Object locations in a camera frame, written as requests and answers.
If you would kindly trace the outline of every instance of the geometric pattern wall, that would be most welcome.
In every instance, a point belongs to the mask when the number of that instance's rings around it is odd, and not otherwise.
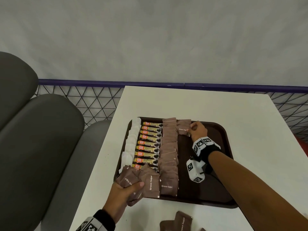
[[[39,85],[34,96],[48,93],[65,96],[83,114],[85,128],[87,128],[97,121],[112,120],[123,89],[116,87]],[[268,94],[291,131],[308,142],[308,94],[246,92]]]

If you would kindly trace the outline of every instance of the table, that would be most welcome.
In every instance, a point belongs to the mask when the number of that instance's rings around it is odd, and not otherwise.
[[[155,111],[145,108],[149,103],[156,107]],[[308,213],[308,159],[268,95],[126,86],[70,231],[75,231],[103,207],[127,125],[138,116],[176,117],[222,125],[234,160],[260,177],[299,212]],[[178,210],[193,217],[192,231],[201,227],[207,231],[252,230],[239,208],[149,198],[127,207],[116,230],[159,230],[160,221],[173,220]]]

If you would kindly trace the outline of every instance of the brown serving tray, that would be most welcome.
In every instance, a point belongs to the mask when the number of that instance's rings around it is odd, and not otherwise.
[[[162,123],[162,119],[159,118],[147,118],[140,117],[142,122]],[[214,122],[201,122],[208,130],[208,136],[215,141],[220,147],[222,152],[233,159],[231,148],[229,145],[227,133],[225,129]],[[114,181],[119,175],[119,169],[121,167],[122,152],[125,149],[125,140],[128,136],[128,132],[132,127],[132,121],[129,122],[125,139],[123,142],[120,158],[117,168],[115,170]],[[205,180],[201,183],[195,183],[189,179],[188,171],[186,168],[186,162],[193,154],[192,145],[193,142],[190,137],[184,135],[178,135],[178,174],[179,174],[179,190],[177,197],[170,197],[161,195],[162,200],[177,201],[183,203],[208,205],[223,208],[237,208],[238,205],[231,197],[226,188],[215,177],[215,172],[211,175],[205,175]]]

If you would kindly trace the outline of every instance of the chair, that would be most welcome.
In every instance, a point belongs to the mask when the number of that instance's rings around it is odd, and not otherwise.
[[[67,231],[110,121],[85,131],[65,97],[32,98],[34,70],[0,52],[0,221],[3,230]]]

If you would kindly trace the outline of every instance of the purple trim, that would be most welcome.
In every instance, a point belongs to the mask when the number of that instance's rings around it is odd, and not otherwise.
[[[260,92],[283,92],[283,93],[308,93],[308,87],[300,87],[300,86],[185,83],[185,88],[194,90],[210,90],[210,91],[260,91]]]
[[[114,82],[114,81],[39,79],[38,84],[52,85],[52,86],[93,86],[93,87],[148,86],[148,87],[182,88],[182,89],[211,90],[211,91],[259,91],[259,92],[283,92],[283,93],[308,93],[308,87],[300,87],[300,86],[268,86],[268,85],[214,84],[214,83]]]
[[[39,79],[39,85],[52,86],[88,86],[88,87],[125,87],[125,86],[147,86],[164,88],[184,88],[184,83],[173,82],[113,82],[113,81],[82,81],[82,80],[58,80]]]

